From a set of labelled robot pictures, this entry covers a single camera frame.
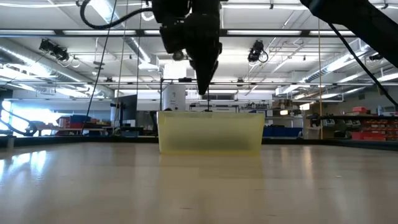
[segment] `yellow plastic bin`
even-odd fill
[[[264,114],[160,111],[162,154],[258,154]]]

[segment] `ceiling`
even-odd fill
[[[130,0],[129,3],[137,3],[139,1]],[[274,4],[300,4],[299,0],[274,0]],[[384,1],[371,1],[374,4],[382,4]],[[52,4],[74,4],[75,1],[67,0],[35,0],[21,1],[0,0],[0,4],[19,4],[19,5],[42,5],[49,6]],[[119,5],[126,4],[127,1],[118,1]],[[229,0],[229,4],[237,3],[261,3],[269,4],[266,0]],[[389,0],[389,4],[398,4],[398,0]],[[131,12],[139,6],[118,6],[117,13],[123,16],[126,11]],[[65,7],[8,7],[0,6],[1,14],[0,29],[89,29],[80,19],[79,8],[77,6]],[[385,9],[383,12],[391,19],[398,22],[397,9]],[[88,7],[86,12],[87,18],[94,24],[104,24],[102,17],[92,8]],[[330,29],[327,24],[321,22],[321,29]],[[143,21],[136,16],[127,23],[128,29],[158,29],[159,25],[155,20]],[[223,28],[224,29],[318,29],[318,19],[306,10],[290,10],[290,9],[223,9]],[[29,50],[42,54],[39,45],[42,38],[39,37],[10,37],[15,43],[28,48]],[[96,39],[92,37],[52,37],[51,41],[66,47],[68,52],[79,58],[81,64],[79,67],[71,69],[80,75],[86,76],[90,80],[94,80],[93,61],[100,60],[105,38],[98,39],[96,48]],[[249,49],[255,40],[262,40],[265,45],[271,43],[269,48],[270,59],[267,63],[252,68],[247,61]],[[355,38],[347,38],[347,41],[354,41]],[[165,52],[160,37],[140,37],[137,38],[142,49],[147,54],[158,56],[161,65],[170,63],[171,56]],[[220,56],[220,65],[213,78],[219,82],[235,82],[238,78],[244,78],[247,82],[298,82],[308,71],[319,67],[319,56],[321,63],[327,63],[331,58],[345,52],[346,49],[337,38],[276,38],[272,37],[222,37],[223,54]],[[121,71],[121,81],[132,82],[137,80],[140,82],[159,81],[160,76],[156,71],[145,71],[137,68],[137,57],[128,47],[125,46],[124,54],[123,40],[119,37],[110,37],[106,46],[106,55],[104,57],[104,70],[101,72],[99,80],[104,81],[107,77],[112,77],[114,81],[118,80]],[[45,55],[54,63],[53,57]],[[185,63],[188,77],[194,77],[195,73],[190,68],[189,63]],[[342,77],[347,77],[360,72],[358,66],[351,64],[341,68],[333,75],[329,75],[330,82],[337,82]],[[117,89],[117,85],[109,86],[111,89]],[[159,85],[140,85],[142,89],[156,89]],[[253,86],[244,86],[243,88],[252,88]],[[121,88],[133,88],[132,86],[124,86]],[[237,88],[236,85],[217,86],[217,88]],[[259,86],[257,89],[275,90],[275,86]]]

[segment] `translucent plastic container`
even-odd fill
[[[162,154],[257,154],[264,114],[161,111]]]

